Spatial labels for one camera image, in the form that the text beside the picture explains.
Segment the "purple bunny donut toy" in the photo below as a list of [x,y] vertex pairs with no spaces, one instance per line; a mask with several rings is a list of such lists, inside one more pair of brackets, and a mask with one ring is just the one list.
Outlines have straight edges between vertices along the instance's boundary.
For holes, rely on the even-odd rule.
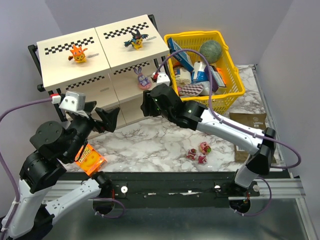
[[137,74],[138,87],[141,90],[148,90],[152,86],[151,81],[142,73],[142,68],[134,68],[133,71]]

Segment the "orange dragon toy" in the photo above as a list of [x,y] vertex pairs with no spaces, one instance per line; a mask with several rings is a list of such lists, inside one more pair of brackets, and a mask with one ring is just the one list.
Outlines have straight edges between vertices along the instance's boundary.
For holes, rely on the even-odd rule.
[[71,56],[68,57],[68,60],[74,60],[76,63],[85,63],[87,61],[85,51],[88,48],[82,49],[82,46],[76,46],[75,44],[72,46],[70,50]]

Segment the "red pink bear toy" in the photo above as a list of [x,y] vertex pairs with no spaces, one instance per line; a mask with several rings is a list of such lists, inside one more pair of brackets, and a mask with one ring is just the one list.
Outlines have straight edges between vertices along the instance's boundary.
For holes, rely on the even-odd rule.
[[195,160],[197,155],[197,150],[195,148],[191,148],[187,151],[186,158],[190,160]]

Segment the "pink bear strawberry toy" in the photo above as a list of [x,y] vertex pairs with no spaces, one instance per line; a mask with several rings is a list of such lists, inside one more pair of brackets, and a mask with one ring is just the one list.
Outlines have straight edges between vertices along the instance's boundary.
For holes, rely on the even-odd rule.
[[210,145],[206,141],[199,144],[199,150],[203,155],[207,155],[212,151]]

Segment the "black yellow bat toy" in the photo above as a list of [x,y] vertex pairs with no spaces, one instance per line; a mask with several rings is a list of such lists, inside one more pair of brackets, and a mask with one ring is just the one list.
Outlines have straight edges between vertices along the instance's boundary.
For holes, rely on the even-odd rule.
[[129,41],[124,42],[124,46],[128,48],[132,46],[135,50],[139,50],[143,47],[143,40],[149,37],[148,34],[141,34],[137,29],[135,32],[131,32],[132,38]]

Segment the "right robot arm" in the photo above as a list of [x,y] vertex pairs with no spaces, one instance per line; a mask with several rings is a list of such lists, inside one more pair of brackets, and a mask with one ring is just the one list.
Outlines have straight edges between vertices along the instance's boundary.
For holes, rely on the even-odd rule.
[[258,176],[266,176],[275,152],[275,130],[251,128],[225,118],[202,103],[182,101],[166,84],[143,92],[141,110],[144,116],[162,116],[183,129],[222,138],[249,153],[249,159],[235,173],[233,183],[247,189]]

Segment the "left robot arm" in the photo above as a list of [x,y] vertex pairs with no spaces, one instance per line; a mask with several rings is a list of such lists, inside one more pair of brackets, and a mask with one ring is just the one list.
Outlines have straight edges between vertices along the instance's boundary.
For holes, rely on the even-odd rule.
[[105,111],[94,101],[84,105],[87,116],[70,113],[68,128],[56,121],[40,125],[30,138],[35,151],[24,161],[19,182],[14,184],[15,198],[1,222],[2,240],[41,240],[65,214],[94,198],[113,196],[112,181],[102,171],[62,197],[43,203],[45,196],[66,172],[64,164],[75,161],[87,145],[92,131],[114,132],[120,109]]

